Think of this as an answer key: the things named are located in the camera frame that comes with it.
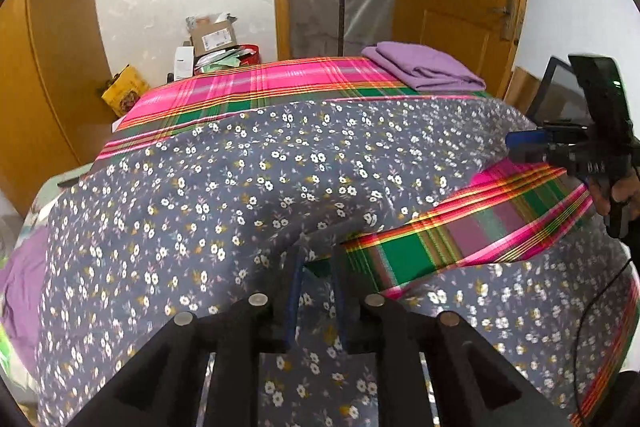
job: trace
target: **yellow box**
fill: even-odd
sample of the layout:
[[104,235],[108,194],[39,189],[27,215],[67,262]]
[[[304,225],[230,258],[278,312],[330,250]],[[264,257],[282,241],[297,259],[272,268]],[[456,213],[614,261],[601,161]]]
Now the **yellow box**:
[[115,114],[125,116],[149,89],[151,88],[136,68],[127,65],[113,77],[109,87],[102,94],[102,99],[109,104]]

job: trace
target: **purple folded cloth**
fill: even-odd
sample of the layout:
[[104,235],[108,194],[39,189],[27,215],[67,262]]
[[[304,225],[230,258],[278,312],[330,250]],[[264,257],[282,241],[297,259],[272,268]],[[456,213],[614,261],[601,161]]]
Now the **purple folded cloth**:
[[36,374],[36,345],[40,321],[49,229],[39,227],[16,248],[0,270],[0,293],[4,294],[2,325],[20,361],[31,376]]
[[486,87],[464,64],[428,46],[379,42],[364,48],[362,55],[418,91],[478,91]]

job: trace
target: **door handle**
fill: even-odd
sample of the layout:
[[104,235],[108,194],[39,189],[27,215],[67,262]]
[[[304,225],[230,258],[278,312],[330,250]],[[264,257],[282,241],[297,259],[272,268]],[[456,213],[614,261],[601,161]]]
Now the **door handle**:
[[518,0],[507,0],[504,6],[489,8],[488,12],[502,15],[500,38],[505,41],[510,41],[513,37],[513,28],[515,26],[516,14],[518,13]]

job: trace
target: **gray floral blanket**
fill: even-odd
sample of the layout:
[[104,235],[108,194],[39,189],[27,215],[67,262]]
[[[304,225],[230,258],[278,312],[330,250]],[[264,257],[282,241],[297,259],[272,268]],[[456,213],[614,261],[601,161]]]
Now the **gray floral blanket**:
[[[312,239],[312,260],[349,233],[397,227],[503,158],[506,133],[527,125],[494,99],[296,102],[180,134],[85,179],[49,218],[37,349],[41,422],[67,423],[176,312],[215,314],[264,288],[302,234]],[[518,264],[434,275],[407,303],[437,311],[428,298],[462,309],[487,334],[499,331],[497,349],[528,362],[523,372],[565,407],[568,387],[549,385],[555,377],[538,368],[566,366],[572,294],[594,293],[622,252],[599,239],[602,258],[584,269],[593,284],[575,291],[563,286],[554,256],[566,267],[567,251],[600,232],[578,231],[582,239],[524,271]],[[479,277],[485,282],[476,299],[471,279]],[[545,301],[554,296],[552,307],[524,297],[529,281],[541,285]],[[507,287],[506,301],[494,298]],[[262,357],[261,425],[375,425],[374,366],[348,357],[335,333],[327,334],[335,331],[328,282],[306,273],[302,303],[294,352]],[[609,306],[613,328],[622,305]],[[533,339],[557,347],[535,367]],[[609,341],[601,331],[590,346],[602,351]],[[593,352],[590,374],[604,356]]]

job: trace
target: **package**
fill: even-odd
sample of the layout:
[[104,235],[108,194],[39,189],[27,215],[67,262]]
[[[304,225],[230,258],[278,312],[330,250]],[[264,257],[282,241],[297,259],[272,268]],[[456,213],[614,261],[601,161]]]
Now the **package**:
[[125,116],[149,89],[136,68],[127,65],[110,81],[102,99],[117,116]]
[[188,17],[187,28],[195,56],[202,57],[207,53],[238,45],[233,26],[236,20],[229,13]]
[[206,55],[198,61],[202,61],[203,63],[199,67],[197,66],[196,70],[199,73],[212,73],[214,71],[225,71],[246,66],[248,64],[247,59],[255,53],[257,53],[255,50],[238,46],[237,48],[225,51],[223,55],[214,57],[212,60],[204,61],[204,59],[209,57],[209,55]]
[[180,46],[175,50],[174,80],[193,76],[193,46]]

